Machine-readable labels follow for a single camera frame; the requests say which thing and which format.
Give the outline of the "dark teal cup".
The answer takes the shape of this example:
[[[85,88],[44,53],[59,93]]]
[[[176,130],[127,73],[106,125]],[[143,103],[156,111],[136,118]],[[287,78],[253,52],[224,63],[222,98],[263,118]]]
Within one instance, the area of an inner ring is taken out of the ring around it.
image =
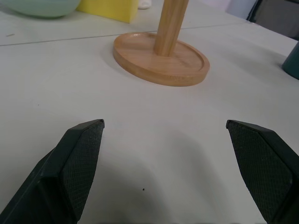
[[[299,41],[284,61],[282,69],[288,75],[299,80]]]

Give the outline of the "yellow sponge block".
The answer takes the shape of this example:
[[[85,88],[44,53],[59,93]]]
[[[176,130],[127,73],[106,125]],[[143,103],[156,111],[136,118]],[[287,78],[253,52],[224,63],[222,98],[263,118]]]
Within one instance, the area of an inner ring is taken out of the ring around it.
[[[138,11],[139,0],[81,0],[79,12],[131,23]]]

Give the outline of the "dark grey chair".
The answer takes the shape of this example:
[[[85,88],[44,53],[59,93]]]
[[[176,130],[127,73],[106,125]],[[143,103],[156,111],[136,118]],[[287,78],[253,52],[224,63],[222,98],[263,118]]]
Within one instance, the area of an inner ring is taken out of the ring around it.
[[[299,0],[230,0],[225,11],[299,41]]]

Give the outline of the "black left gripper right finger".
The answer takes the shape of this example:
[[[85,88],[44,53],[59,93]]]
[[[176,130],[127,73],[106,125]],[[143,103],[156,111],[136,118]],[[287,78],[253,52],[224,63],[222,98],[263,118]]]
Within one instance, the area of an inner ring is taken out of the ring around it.
[[[228,120],[243,181],[267,224],[299,224],[299,155],[273,130]]]

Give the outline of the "wooden stand with round base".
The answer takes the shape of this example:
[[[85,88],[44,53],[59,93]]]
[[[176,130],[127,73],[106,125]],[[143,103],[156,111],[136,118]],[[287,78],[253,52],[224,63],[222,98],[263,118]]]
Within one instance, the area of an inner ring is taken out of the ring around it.
[[[164,0],[158,31],[126,33],[114,41],[113,56],[127,72],[166,86],[199,84],[210,69],[209,60],[193,46],[179,41],[189,0]]]

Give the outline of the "white small object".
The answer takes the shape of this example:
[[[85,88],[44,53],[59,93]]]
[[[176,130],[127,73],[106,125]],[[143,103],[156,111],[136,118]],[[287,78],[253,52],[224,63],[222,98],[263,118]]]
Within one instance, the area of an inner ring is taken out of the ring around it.
[[[139,0],[138,1],[138,9],[145,10],[149,9],[152,5],[152,0]]]

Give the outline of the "light green bowl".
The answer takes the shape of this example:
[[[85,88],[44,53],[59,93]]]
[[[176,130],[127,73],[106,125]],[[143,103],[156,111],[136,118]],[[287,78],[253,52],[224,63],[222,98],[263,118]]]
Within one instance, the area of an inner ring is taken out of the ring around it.
[[[81,0],[0,0],[0,3],[18,13],[42,17],[57,18],[72,13]]]

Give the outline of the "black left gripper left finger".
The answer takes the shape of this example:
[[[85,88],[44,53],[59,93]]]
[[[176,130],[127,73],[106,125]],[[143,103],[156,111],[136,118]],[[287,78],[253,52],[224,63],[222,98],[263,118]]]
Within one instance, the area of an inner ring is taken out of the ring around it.
[[[0,224],[77,224],[93,184],[104,127],[97,119],[68,129],[0,213]]]

